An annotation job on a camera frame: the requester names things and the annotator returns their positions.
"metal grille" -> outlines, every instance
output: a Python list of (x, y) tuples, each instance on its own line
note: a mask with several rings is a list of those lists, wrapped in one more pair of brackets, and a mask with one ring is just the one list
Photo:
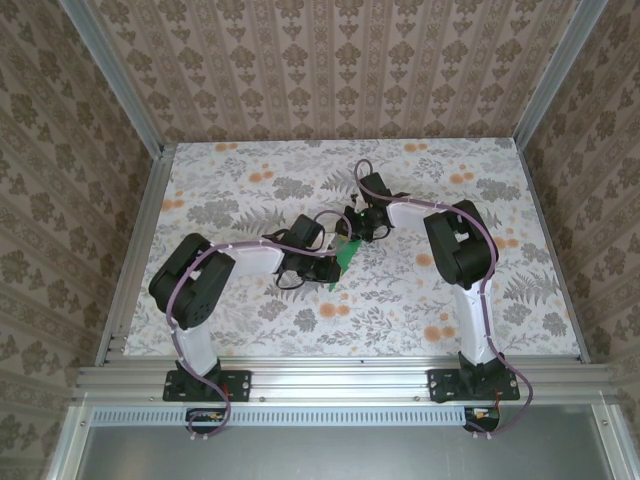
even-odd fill
[[(97, 407), (92, 427), (184, 426), (185, 407)], [(464, 407), (297, 408), (236, 406), (230, 426), (464, 425)], [(194, 422), (194, 425), (205, 423)]]

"brown patterned wall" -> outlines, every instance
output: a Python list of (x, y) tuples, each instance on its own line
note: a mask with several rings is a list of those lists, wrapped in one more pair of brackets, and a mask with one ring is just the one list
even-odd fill
[(640, 438), (640, 2), (611, 0), (526, 148), (595, 361)]
[(149, 162), (58, 3), (1, 1), (1, 478), (38, 478), (55, 448)]
[(576, 0), (91, 0), (165, 141), (509, 136)]

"floral mat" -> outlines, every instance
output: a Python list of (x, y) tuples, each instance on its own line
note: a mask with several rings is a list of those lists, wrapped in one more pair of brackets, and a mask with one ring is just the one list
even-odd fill
[[(357, 191), (352, 170), (361, 158), (394, 193), (475, 202), (500, 249), (492, 305), (503, 352), (579, 354), (518, 153), (506, 138), (179, 145), (125, 353), (174, 353), (147, 286), (185, 235), (251, 240), (301, 213), (342, 210)], [(335, 223), (321, 221), (328, 230)], [(313, 283), (280, 290), (274, 276), (229, 283), (210, 321), (211, 341), (219, 354), (236, 356), (455, 354), (451, 288), (426, 234), (394, 230), (363, 243), (333, 291)]]

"green object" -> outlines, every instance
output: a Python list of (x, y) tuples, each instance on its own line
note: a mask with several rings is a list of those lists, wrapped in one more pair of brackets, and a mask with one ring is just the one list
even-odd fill
[[(346, 271), (349, 270), (349, 263), (351, 263), (351, 259), (358, 251), (358, 248), (360, 247), (361, 243), (362, 243), (362, 240), (349, 242), (349, 245), (347, 245), (344, 250), (342, 250), (340, 253), (338, 253), (338, 255), (336, 255), (338, 259), (338, 265), (340, 265), (340, 268), (342, 269), (342, 273), (340, 274), (340, 276), (344, 275)], [(334, 288), (336, 288), (335, 283), (332, 283), (331, 285), (329, 285), (330, 292), (333, 292)]]

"wire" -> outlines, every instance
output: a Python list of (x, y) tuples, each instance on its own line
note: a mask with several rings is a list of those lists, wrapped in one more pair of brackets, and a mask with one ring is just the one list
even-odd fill
[(351, 238), (353, 229), (351, 228), (351, 222), (349, 222), (349, 219), (340, 212), (336, 212), (334, 210), (324, 210), (320, 212), (318, 216), (326, 213), (333, 213), (335, 215), (338, 215), (345, 221), (345, 224), (347, 225), (347, 241), (343, 242), (343, 244), (340, 245), (339, 248), (328, 250), (326, 252), (310, 252), (310, 251), (302, 250), (295, 247), (289, 247), (287, 245), (280, 245), (264, 239), (253, 240), (248, 242), (235, 242), (235, 243), (225, 243), (220, 245), (211, 245), (211, 247), (209, 247), (207, 250), (202, 252), (202, 254), (200, 254), (198, 258), (196, 258), (194, 262), (187, 267), (185, 272), (182, 274), (182, 277), (180, 277), (180, 279), (176, 283), (176, 286), (174, 287), (173, 291), (171, 292), (171, 295), (169, 296), (169, 301), (167, 302), (166, 319), (167, 319), (167, 324), (169, 325), (169, 329), (171, 330), (171, 340), (173, 342), (173, 346), (178, 353), (178, 360), (182, 365), (182, 368), (184, 368), (192, 377), (204, 383), (209, 388), (213, 389), (213, 391), (215, 391), (220, 396), (220, 398), (222, 399), (225, 405), (225, 416), (222, 419), (222, 422), (220, 423), (220, 425), (218, 425), (218, 427), (215, 430), (213, 430), (209, 434), (196, 433), (192, 428), (193, 422), (190, 421), (188, 423), (187, 429), (189, 430), (189, 433), (191, 434), (192, 438), (205, 437), (205, 435), (208, 438), (209, 436), (217, 435), (218, 433), (220, 433), (225, 428), (225, 426), (229, 422), (229, 419), (231, 418), (231, 402), (229, 401), (229, 397), (222, 391), (222, 389), (218, 385), (206, 379), (204, 376), (200, 375), (198, 372), (195, 371), (195, 369), (187, 361), (184, 351), (182, 350), (182, 347), (178, 342), (177, 332), (180, 326), (178, 322), (173, 319), (172, 312), (173, 312), (173, 307), (175, 305), (176, 299), (178, 298), (178, 294), (180, 293), (180, 290), (182, 290), (182, 287), (184, 287), (185, 283), (187, 282), (187, 279), (191, 276), (193, 272), (197, 270), (198, 266), (219, 250), (225, 250), (225, 249), (237, 248), (237, 247), (272, 247), (279, 250), (286, 250), (289, 252), (300, 253), (300, 254), (309, 255), (312, 257), (329, 257), (329, 256), (337, 255), (339, 252), (344, 250), (349, 244), (349, 239)]
[(494, 430), (493, 432), (487, 432), (485, 429), (483, 429), (479, 425), (476, 425), (473, 422), (467, 421), (467, 424), (472, 426), (479, 432), (486, 434), (487, 437), (489, 437), (490, 435), (498, 435), (500, 433), (507, 431), (508, 429), (512, 428), (518, 421), (520, 421), (520, 419), (524, 416), (526, 411), (529, 409), (529, 406), (531, 405), (531, 401), (533, 400), (533, 386), (531, 385), (531, 382), (529, 381), (529, 379), (525, 377), (522, 372), (520, 372), (517, 368), (515, 368), (507, 360), (505, 360), (505, 358), (502, 355), (500, 355), (500, 352), (498, 352), (498, 349), (496, 348), (495, 344), (493, 343), (493, 339), (491, 338), (491, 325), (489, 324), (489, 307), (487, 305), (487, 298), (485, 296), (485, 288), (486, 288), (487, 282), (493, 276), (496, 268), (496, 262), (497, 262), (497, 254), (495, 250), (496, 247), (495, 247), (495, 244), (493, 243), (493, 240), (491, 239), (491, 234), (479, 221), (473, 218), (473, 216), (469, 215), (467, 212), (460, 210), (459, 208), (456, 208), (452, 205), (438, 204), (434, 202), (428, 202), (426, 200), (416, 200), (410, 197), (400, 197), (400, 198), (387, 197), (386, 195), (380, 195), (378, 193), (372, 192), (371, 190), (369, 190), (367, 187), (363, 185), (362, 180), (360, 180), (360, 177), (358, 176), (358, 169), (362, 164), (366, 164), (369, 167), (369, 174), (373, 173), (373, 164), (366, 158), (363, 158), (362, 160), (359, 160), (356, 163), (356, 166), (353, 169), (353, 176), (355, 178), (356, 184), (358, 185), (358, 188), (363, 192), (371, 195), (374, 198), (379, 198), (380, 200), (385, 200), (391, 203), (413, 203), (415, 205), (422, 205), (429, 208), (438, 208), (438, 209), (454, 212), (457, 215), (460, 215), (461, 217), (464, 217), (465, 219), (467, 219), (474, 227), (476, 227), (480, 231), (484, 239), (486, 240), (487, 245), (489, 245), (489, 252), (491, 253), (491, 264), (489, 266), (489, 270), (487, 271), (487, 274), (485, 275), (484, 279), (480, 283), (480, 303), (482, 305), (482, 315), (484, 317), (484, 328), (487, 336), (487, 343), (489, 344), (489, 348), (491, 349), (493, 354), (496, 356), (498, 361), (500, 361), (505, 367), (507, 367), (509, 370), (515, 373), (524, 382), (524, 384), (529, 389), (529, 393), (527, 395), (527, 400), (525, 401), (520, 411), (516, 414), (515, 417), (513, 417), (513, 419), (511, 419), (509, 423), (507, 423), (503, 427), (500, 427), (497, 430)]

